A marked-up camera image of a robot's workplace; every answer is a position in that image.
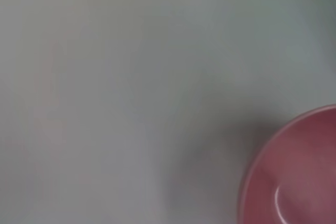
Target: white surface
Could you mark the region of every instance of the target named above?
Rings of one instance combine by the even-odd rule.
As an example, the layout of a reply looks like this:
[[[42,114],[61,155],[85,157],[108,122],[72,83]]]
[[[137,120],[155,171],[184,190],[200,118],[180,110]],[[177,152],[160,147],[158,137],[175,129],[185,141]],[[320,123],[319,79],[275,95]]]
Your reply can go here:
[[[0,0],[1,222],[235,223],[256,143],[336,101],[333,4]]]

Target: bowl rim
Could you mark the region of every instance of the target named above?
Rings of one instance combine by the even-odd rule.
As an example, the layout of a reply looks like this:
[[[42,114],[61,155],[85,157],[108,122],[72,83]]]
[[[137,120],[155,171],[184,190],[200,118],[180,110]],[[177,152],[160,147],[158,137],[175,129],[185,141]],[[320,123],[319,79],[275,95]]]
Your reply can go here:
[[[247,194],[247,189],[249,187],[252,174],[255,170],[255,167],[259,163],[261,157],[263,156],[264,152],[268,149],[269,145],[277,139],[283,132],[285,132],[287,129],[295,125],[296,123],[302,121],[303,119],[306,119],[310,116],[313,116],[315,114],[330,111],[330,110],[336,110],[336,104],[331,105],[325,105],[322,107],[318,107],[316,109],[312,109],[308,112],[305,112],[303,114],[298,115],[294,119],[290,120],[288,123],[286,123],[283,127],[281,127],[275,134],[272,135],[272,137],[261,147],[259,151],[256,152],[255,156],[250,160],[249,164],[247,165],[247,168],[245,170],[245,173],[240,181],[240,187],[239,187],[239,194],[238,194],[238,204],[237,204],[237,223],[243,224],[244,223],[244,206],[245,206],[245,199]]]

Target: pink bowl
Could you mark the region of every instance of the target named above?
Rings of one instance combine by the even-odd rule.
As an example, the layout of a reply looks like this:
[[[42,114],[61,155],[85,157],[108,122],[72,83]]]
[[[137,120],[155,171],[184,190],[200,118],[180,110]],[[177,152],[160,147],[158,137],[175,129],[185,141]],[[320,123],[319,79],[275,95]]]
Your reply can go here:
[[[336,105],[307,112],[263,147],[240,190],[238,224],[336,223]]]

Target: white background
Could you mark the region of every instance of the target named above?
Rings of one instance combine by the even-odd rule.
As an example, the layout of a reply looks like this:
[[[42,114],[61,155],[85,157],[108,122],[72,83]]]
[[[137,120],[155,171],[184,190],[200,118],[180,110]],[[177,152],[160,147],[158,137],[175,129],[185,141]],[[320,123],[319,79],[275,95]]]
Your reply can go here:
[[[251,153],[336,102],[334,0],[0,0],[0,222],[235,223]]]

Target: bowl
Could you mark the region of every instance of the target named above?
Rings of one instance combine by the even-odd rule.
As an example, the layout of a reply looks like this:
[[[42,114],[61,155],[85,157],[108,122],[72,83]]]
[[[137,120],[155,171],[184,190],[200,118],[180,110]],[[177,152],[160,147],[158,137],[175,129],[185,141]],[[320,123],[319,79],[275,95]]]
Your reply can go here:
[[[336,105],[295,118],[252,161],[238,224],[336,223]]]

